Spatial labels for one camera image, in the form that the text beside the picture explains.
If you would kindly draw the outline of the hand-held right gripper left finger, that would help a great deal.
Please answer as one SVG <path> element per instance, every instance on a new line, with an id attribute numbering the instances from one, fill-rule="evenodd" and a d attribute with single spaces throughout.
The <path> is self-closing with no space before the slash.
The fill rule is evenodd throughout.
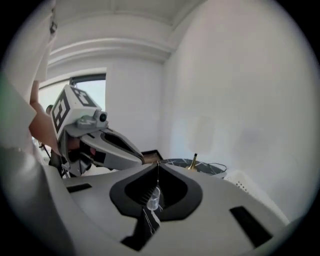
<path id="1" fill-rule="evenodd" d="M 64 180 L 85 217 L 84 252 L 157 252 L 159 224 L 147 202 L 157 186 L 158 165 Z"/>

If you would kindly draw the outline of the person's left hand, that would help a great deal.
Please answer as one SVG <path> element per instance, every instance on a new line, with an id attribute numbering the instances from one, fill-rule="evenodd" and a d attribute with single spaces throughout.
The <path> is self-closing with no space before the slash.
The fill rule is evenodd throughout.
<path id="1" fill-rule="evenodd" d="M 81 140 L 76 137 L 69 137 L 67 142 L 68 151 L 74 151 L 80 148 Z"/>

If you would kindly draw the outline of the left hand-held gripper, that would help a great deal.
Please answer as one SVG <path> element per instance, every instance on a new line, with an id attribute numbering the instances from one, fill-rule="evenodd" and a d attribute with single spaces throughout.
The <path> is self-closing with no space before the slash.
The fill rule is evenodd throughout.
<path id="1" fill-rule="evenodd" d="M 67 161 L 63 167 L 76 177 L 86 172 L 92 163 L 116 170 L 144 164 L 141 152 L 128 138 L 107 128 L 107 113 L 84 90 L 65 85 L 53 105 L 50 117 L 58 150 Z M 77 149 L 75 157 L 70 157 L 69 137 L 82 140 L 88 146 L 88 153 Z"/>

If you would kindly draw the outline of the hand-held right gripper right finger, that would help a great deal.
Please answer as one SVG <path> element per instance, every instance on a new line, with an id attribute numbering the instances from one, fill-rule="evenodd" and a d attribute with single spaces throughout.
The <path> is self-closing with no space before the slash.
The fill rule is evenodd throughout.
<path id="1" fill-rule="evenodd" d="M 196 181 L 202 201 L 184 220 L 162 222 L 149 241 L 151 256 L 239 256 L 254 249 L 231 214 L 244 207 L 272 236 L 288 221 L 235 184 L 199 172 L 173 166 L 173 170 Z"/>

